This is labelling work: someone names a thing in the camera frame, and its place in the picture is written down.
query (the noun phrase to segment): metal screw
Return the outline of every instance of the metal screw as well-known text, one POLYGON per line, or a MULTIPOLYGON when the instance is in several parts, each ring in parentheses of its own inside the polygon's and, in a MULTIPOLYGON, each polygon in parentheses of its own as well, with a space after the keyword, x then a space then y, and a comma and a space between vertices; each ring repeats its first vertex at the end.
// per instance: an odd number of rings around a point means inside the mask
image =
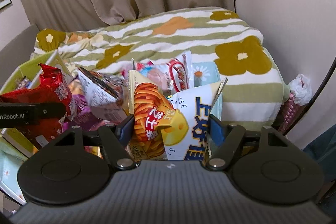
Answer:
POLYGON ((225 165, 225 160, 223 160, 223 159, 211 159, 211 160, 209 160, 209 164, 212 167, 223 167, 225 165))
POLYGON ((117 165, 120 167, 130 167, 133 165, 133 160, 128 159, 128 158, 123 158, 120 160, 117 160, 117 165))

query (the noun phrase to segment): gray ribbed surface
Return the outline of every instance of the gray ribbed surface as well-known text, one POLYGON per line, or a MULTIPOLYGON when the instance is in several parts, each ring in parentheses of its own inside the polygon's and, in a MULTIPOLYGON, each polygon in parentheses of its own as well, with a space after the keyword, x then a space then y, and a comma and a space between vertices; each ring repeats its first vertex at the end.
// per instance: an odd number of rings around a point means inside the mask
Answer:
POLYGON ((29 203, 10 219, 15 224, 228 223, 324 224, 330 221, 311 203, 270 207, 240 194, 222 172, 197 161, 143 160, 135 170, 118 172, 94 198, 63 208, 29 203))

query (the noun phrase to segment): wall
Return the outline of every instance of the wall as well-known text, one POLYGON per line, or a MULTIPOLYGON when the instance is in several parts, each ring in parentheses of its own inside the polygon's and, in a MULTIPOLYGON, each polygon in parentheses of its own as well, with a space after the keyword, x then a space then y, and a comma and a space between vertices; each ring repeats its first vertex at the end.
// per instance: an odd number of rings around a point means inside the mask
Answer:
MULTIPOLYGON (((313 93, 336 56, 336 0, 236 0, 237 13, 261 30, 285 82, 303 73, 313 93)), ((336 123, 336 76, 288 137, 300 148, 336 123)))
POLYGON ((29 25, 21 0, 0 10, 0 50, 29 25))

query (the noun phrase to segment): gray headboard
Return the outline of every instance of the gray headboard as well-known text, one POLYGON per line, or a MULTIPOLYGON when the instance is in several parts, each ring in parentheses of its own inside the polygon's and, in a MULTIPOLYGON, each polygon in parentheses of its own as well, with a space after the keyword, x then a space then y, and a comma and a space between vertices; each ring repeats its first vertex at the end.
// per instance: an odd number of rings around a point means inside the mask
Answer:
POLYGON ((18 65, 29 60, 39 29, 30 25, 0 51, 0 87, 6 82, 18 65))

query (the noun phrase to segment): striped blanket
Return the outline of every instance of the striped blanket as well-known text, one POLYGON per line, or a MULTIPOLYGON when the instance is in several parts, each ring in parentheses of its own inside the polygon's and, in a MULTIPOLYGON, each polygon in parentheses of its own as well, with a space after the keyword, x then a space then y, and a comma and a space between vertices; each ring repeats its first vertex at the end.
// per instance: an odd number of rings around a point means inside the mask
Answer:
MULTIPOLYGON (((182 9, 88 32, 51 29, 36 37, 32 57, 58 48, 70 72, 77 67, 118 73, 131 58, 164 63, 190 49, 193 62, 214 61, 228 82, 222 120, 259 130, 271 125, 284 98, 284 83, 263 35, 234 12, 218 7, 182 9)), ((205 67, 195 76, 207 77, 205 67)))

